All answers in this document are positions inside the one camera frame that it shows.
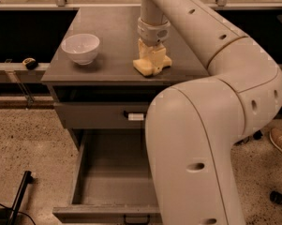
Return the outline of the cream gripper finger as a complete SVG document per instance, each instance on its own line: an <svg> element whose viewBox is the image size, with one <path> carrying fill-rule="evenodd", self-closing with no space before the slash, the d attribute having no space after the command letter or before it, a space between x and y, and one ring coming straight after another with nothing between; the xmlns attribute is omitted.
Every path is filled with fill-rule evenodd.
<svg viewBox="0 0 282 225"><path fill-rule="evenodd" d="M172 65L172 61L168 56L165 56L162 60L156 60L153 62L153 75L159 74L164 68L169 68Z"/></svg>

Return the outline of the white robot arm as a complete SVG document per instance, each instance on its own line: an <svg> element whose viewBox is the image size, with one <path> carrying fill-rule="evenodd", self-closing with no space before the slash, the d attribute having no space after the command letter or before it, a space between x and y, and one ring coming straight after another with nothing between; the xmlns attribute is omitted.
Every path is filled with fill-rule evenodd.
<svg viewBox="0 0 282 225"><path fill-rule="evenodd" d="M164 15L208 75L149 106L145 138L163 225L245 225L230 150L282 106L282 71L249 35L200 0L142 0Z"/></svg>

